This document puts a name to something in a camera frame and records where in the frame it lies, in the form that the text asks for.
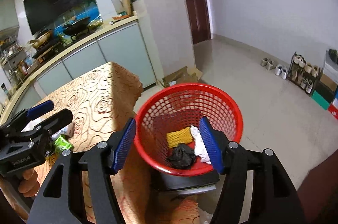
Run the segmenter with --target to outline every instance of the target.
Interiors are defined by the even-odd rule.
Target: pot
[[[78,33],[80,33],[83,30],[86,30],[88,28],[90,17],[82,18],[71,25],[67,24],[63,26],[64,33],[68,36],[73,36]]]
[[[38,49],[39,46],[44,44],[46,41],[49,40],[49,38],[52,36],[53,31],[51,29],[47,29],[42,31],[35,40],[29,41],[29,43],[34,47],[35,49]]]

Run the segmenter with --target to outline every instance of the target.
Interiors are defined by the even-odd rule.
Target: cabinet
[[[139,76],[143,87],[155,83],[155,76],[138,24],[98,39],[108,62],[115,62]]]
[[[52,93],[72,80],[64,64],[60,61],[37,81],[46,95]]]
[[[72,78],[77,78],[106,63],[96,41],[80,48],[63,59],[63,62]]]
[[[30,107],[34,106],[41,100],[41,97],[35,90],[34,86],[31,85],[27,92],[23,95],[21,101],[19,102],[18,106],[15,108],[14,113],[18,113],[20,110],[29,109]]]

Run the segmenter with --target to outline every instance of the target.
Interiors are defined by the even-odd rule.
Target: beige shoe
[[[304,69],[308,74],[310,74],[312,71],[312,65],[310,63],[306,63]]]
[[[299,60],[299,66],[304,68],[305,67],[305,61],[303,60],[303,58],[300,58]]]
[[[312,74],[313,77],[316,78],[316,77],[318,76],[318,72],[319,72],[318,67],[317,67],[317,66],[314,66],[314,67],[312,68],[311,74]]]
[[[294,81],[294,82],[297,79],[298,71],[299,71],[299,69],[296,69],[291,73],[292,74],[291,80]]]
[[[274,68],[274,61],[273,60],[269,60],[267,63],[266,63],[266,69],[267,70],[271,70]]]
[[[303,74],[304,74],[304,70],[301,69],[300,72],[298,73],[298,80],[297,80],[297,84],[301,84],[301,81],[303,80]]]
[[[265,67],[266,64],[268,63],[268,61],[270,61],[269,58],[263,58],[263,59],[261,60],[261,67]]]
[[[299,64],[299,60],[301,59],[301,56],[300,55],[295,55],[294,57],[293,57],[293,62],[295,63],[295,64]]]

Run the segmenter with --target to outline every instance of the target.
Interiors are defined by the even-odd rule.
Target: human hand
[[[22,174],[24,180],[19,185],[19,192],[24,197],[33,197],[40,189],[40,183],[38,182],[38,173],[34,169],[25,170]]]

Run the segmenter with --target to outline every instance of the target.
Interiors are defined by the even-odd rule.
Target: red plastic basket
[[[191,125],[198,127],[204,116],[230,141],[240,142],[243,119],[235,101],[216,87],[188,83],[163,89],[141,107],[136,116],[136,149],[149,165],[161,172],[177,176],[208,173],[213,170],[212,165],[202,163],[199,157],[186,170],[174,169],[166,160],[170,153],[166,134]]]

